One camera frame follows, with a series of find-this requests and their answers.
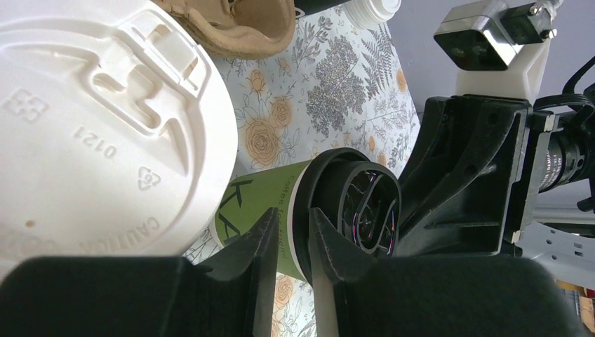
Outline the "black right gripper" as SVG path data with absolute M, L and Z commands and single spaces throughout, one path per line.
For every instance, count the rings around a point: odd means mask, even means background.
M 427 99 L 400 175 L 397 256 L 520 253 L 537 195 L 594 188 L 594 95 Z

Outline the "white coffee lid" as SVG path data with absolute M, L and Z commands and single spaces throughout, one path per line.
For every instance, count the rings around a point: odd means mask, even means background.
M 1 2 L 2 270 L 180 255 L 237 143 L 216 66 L 153 2 Z

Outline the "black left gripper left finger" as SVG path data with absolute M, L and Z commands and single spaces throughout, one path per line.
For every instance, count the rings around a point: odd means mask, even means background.
M 279 211 L 194 265 L 184 257 L 26 260 L 1 284 L 2 336 L 268 336 Z

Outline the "black coffee lid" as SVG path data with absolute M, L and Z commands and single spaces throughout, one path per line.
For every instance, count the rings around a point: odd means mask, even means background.
M 321 209 L 334 230 L 375 258 L 390 257 L 399 239 L 401 186 L 385 166 L 362 152 L 341 147 L 326 150 L 302 170 L 288 219 L 290 243 L 300 278 L 312 279 L 309 210 Z

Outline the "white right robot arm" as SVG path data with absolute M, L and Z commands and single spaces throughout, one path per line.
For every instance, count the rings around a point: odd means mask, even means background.
M 537 196 L 594 181 L 594 105 L 564 93 L 535 103 L 433 97 L 401 173 L 395 256 L 509 254 L 594 288 L 594 239 L 534 216 Z

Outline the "stack of black paper cups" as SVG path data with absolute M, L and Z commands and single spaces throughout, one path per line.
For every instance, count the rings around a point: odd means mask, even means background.
M 319 13 L 330 8 L 342 5 L 348 0 L 294 0 L 296 18 Z

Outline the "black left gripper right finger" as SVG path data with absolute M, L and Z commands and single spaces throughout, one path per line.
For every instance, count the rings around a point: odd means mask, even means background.
M 319 336 L 586 336 L 539 263 L 511 256 L 374 258 L 309 211 Z

